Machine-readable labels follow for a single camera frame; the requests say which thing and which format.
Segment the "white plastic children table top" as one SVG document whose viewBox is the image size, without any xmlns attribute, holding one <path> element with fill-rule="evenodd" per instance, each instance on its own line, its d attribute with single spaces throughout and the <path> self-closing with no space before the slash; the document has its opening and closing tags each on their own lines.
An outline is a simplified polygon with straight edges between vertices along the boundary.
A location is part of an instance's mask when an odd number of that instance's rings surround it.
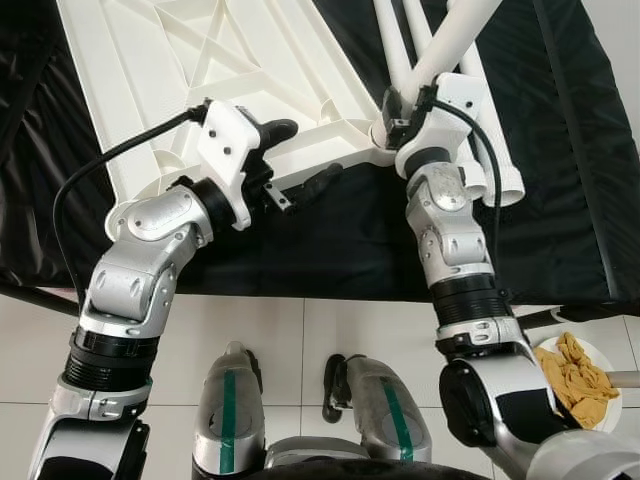
<svg viewBox="0 0 640 480">
<path fill-rule="evenodd" d="M 206 99 L 291 119 L 266 155 L 276 187 L 326 166 L 389 164 L 365 83 L 312 0 L 56 0 L 101 147 Z"/>
</svg>

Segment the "grey bar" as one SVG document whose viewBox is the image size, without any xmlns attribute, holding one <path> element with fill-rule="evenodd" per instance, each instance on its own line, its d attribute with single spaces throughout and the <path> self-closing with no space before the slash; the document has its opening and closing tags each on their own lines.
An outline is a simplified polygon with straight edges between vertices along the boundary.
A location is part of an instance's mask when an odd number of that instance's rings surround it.
<svg viewBox="0 0 640 480">
<path fill-rule="evenodd" d="M 605 372 L 605 378 L 613 388 L 637 389 L 640 387 L 640 371 L 609 371 Z"/>
</svg>

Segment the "black robot left foot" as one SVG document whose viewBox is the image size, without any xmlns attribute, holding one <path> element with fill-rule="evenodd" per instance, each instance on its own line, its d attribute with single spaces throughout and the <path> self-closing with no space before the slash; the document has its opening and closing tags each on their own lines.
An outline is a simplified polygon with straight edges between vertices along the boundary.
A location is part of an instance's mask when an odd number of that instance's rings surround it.
<svg viewBox="0 0 640 480">
<path fill-rule="evenodd" d="M 264 390 L 264 384 L 262 384 L 262 371 L 260 369 L 259 360 L 257 360 L 255 353 L 253 353 L 251 349 L 247 349 L 247 351 L 244 352 L 244 355 L 246 355 L 248 361 L 250 361 L 250 369 L 253 374 L 253 379 L 255 379 L 257 385 L 259 385 L 259 392 L 262 392 L 262 390 Z"/>
</svg>

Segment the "silver robot right leg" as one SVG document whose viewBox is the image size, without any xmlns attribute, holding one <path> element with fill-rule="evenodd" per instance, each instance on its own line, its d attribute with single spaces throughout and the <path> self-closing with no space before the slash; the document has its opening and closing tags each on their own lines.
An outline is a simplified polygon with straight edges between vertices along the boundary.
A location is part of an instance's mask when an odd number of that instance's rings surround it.
<svg viewBox="0 0 640 480">
<path fill-rule="evenodd" d="M 346 367 L 361 447 L 375 460 L 429 462 L 428 426 L 401 376 L 364 355 L 348 358 Z"/>
</svg>

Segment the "black table cloth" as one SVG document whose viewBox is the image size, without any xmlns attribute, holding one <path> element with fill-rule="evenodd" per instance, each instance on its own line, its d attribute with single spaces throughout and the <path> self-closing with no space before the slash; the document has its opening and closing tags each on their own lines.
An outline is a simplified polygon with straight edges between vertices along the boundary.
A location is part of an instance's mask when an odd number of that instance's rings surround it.
<svg viewBox="0 0 640 480">
<path fill-rule="evenodd" d="M 589 10 L 503 0 L 477 50 L 526 184 L 500 210 L 500 287 L 518 305 L 636 300 L 639 160 Z M 52 204 L 100 150 L 55 0 L 0 0 L 0 284 L 68 287 Z M 198 251 L 180 292 L 429 301 L 404 207 L 392 166 L 352 166 L 300 211 Z"/>
</svg>

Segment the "black robot torso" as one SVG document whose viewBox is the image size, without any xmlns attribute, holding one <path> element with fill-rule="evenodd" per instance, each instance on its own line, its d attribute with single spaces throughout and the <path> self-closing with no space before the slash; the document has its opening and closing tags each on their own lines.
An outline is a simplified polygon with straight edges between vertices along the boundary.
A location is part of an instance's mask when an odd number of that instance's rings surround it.
<svg viewBox="0 0 640 480">
<path fill-rule="evenodd" d="M 492 480 L 438 463 L 379 460 L 364 447 L 333 436 L 289 436 L 229 474 L 193 462 L 192 480 Z"/>
</svg>

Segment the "black robot right foot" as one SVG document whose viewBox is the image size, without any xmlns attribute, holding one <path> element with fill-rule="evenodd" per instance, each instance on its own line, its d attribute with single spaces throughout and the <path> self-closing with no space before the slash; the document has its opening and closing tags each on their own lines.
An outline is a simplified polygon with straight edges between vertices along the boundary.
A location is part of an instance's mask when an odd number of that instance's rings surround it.
<svg viewBox="0 0 640 480">
<path fill-rule="evenodd" d="M 343 355 L 330 355 L 326 360 L 323 378 L 323 419 L 329 424 L 338 424 L 343 412 L 351 410 L 346 361 L 347 357 Z"/>
</svg>

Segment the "black robot foot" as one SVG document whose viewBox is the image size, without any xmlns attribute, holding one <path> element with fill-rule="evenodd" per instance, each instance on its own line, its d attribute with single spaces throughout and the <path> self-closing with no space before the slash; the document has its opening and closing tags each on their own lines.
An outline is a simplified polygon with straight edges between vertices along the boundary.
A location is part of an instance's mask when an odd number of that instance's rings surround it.
<svg viewBox="0 0 640 480">
<path fill-rule="evenodd" d="M 343 412 L 351 410 L 346 361 L 347 357 L 343 355 L 330 355 L 326 360 L 323 378 L 323 419 L 329 424 L 338 424 Z"/>
<path fill-rule="evenodd" d="M 259 392 L 262 392 L 262 390 L 264 390 L 264 384 L 262 384 L 262 371 L 260 369 L 259 360 L 257 360 L 255 353 L 253 353 L 251 349 L 247 349 L 247 351 L 244 352 L 244 355 L 246 355 L 248 361 L 250 361 L 250 369 L 253 374 L 253 379 L 255 379 L 257 385 L 259 385 Z"/>
</svg>

